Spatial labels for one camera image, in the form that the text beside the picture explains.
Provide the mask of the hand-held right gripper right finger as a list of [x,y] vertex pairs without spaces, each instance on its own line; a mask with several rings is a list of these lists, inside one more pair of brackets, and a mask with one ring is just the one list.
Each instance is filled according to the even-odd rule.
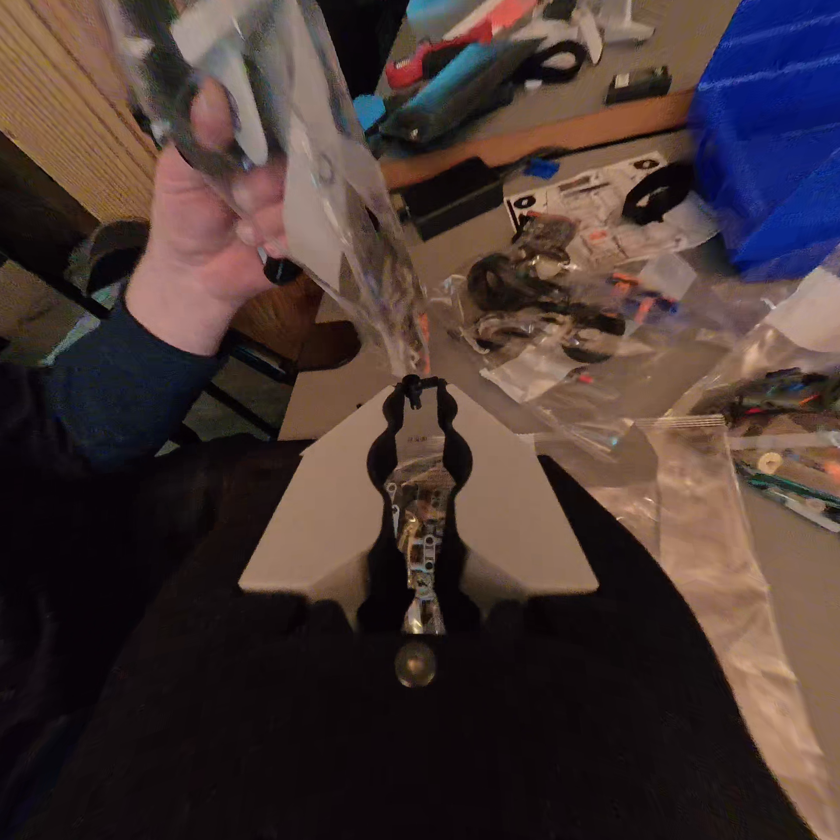
[[438,385],[438,425],[455,482],[438,555],[444,630],[475,632],[501,602],[595,592],[595,573],[533,441],[455,385]]

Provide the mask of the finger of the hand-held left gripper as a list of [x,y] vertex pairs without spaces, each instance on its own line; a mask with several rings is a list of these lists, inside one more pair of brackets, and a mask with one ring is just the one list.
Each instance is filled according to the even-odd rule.
[[284,204],[287,257],[329,292],[340,291],[343,250],[324,209],[304,151],[287,152]]

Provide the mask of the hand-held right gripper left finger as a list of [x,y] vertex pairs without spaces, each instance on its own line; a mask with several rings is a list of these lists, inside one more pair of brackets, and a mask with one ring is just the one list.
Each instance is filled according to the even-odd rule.
[[298,467],[238,579],[252,595],[294,595],[342,607],[354,629],[373,594],[368,556],[391,512],[367,457],[387,429],[388,385],[304,449]]

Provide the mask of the wide clear lego bag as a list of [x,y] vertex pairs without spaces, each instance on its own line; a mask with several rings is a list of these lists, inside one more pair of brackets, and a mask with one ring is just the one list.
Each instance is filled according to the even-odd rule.
[[[98,2],[108,50],[128,83],[128,2]],[[318,194],[340,239],[340,291],[330,297],[365,341],[381,347],[394,376],[430,373],[424,288],[407,251],[378,161],[355,115],[346,80],[316,2],[272,2],[255,42],[252,81],[269,142],[267,163],[302,149]],[[192,106],[194,133],[224,151],[234,125],[224,90],[203,82]],[[230,177],[205,177],[218,189]]]

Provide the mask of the small black lego piece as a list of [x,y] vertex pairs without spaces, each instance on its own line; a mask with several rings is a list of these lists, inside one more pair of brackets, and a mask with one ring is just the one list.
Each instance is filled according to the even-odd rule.
[[418,374],[408,374],[403,377],[401,382],[402,392],[408,405],[413,411],[419,411],[422,408],[423,393],[430,389],[439,389],[446,387],[447,381],[442,377],[428,376],[421,377]]

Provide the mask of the pile of lego part bags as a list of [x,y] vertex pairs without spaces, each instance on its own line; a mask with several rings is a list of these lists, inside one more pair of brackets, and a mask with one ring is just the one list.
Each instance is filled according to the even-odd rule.
[[447,347],[517,404],[567,469],[660,562],[700,621],[762,756],[819,838],[838,838],[826,766],[753,551],[730,431],[740,397],[697,383],[768,308],[680,255],[631,271],[572,258],[532,218],[432,297]]

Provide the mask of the lego sticker sheet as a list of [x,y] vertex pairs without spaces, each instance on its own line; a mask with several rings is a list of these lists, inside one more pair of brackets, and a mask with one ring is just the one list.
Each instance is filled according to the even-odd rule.
[[516,233],[532,215],[569,219],[570,255],[588,266],[619,266],[704,245],[718,234],[718,225],[693,188],[663,210],[661,220],[643,223],[623,213],[630,192],[668,167],[661,153],[642,154],[507,196],[505,207]]

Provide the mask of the person's left hand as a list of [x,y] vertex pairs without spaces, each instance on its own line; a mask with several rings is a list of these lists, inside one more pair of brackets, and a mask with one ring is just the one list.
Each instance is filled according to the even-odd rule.
[[149,242],[124,293],[134,319],[178,350],[215,355],[238,310],[270,288],[262,257],[288,255],[286,183],[280,154],[218,189],[168,142]]

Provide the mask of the black power adapter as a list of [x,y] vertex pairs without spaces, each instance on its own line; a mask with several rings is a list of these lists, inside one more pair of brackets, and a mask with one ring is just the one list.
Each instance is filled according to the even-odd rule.
[[472,157],[399,194],[406,219],[427,242],[499,207],[503,180],[479,157]]

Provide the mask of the brown wooden desk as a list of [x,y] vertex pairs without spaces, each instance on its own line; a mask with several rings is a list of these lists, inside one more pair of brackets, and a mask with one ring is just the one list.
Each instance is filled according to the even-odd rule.
[[[42,8],[41,2],[2,2],[3,131],[98,220],[137,209],[151,217],[151,142],[100,93]],[[298,290],[272,287],[254,298],[292,303]],[[242,308],[256,310],[249,301]]]

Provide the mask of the black red pouch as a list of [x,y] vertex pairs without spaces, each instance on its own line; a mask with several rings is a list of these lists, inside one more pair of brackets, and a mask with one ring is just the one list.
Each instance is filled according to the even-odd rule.
[[494,31],[487,17],[456,37],[420,41],[410,57],[386,69],[394,77],[417,70],[419,77],[405,87],[392,79],[387,95],[353,100],[374,155],[391,147],[430,151],[470,120],[509,103],[515,76],[543,41],[533,33],[517,37]]

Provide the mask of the small black device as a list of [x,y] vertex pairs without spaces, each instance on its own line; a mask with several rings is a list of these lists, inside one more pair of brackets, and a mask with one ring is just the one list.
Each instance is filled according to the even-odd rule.
[[606,90],[603,102],[609,107],[662,98],[669,94],[672,83],[673,77],[665,65],[617,73]]

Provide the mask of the blue plastic storage bin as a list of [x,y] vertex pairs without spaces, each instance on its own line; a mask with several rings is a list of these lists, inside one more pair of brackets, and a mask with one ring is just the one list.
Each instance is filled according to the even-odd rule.
[[822,264],[839,239],[839,2],[741,2],[688,122],[700,194],[741,278]]

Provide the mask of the white plastic bracket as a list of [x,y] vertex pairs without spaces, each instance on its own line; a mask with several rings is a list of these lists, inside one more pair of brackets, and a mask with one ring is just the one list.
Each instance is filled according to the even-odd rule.
[[578,1],[574,15],[593,65],[605,46],[642,45],[655,33],[655,27],[634,18],[632,1]]

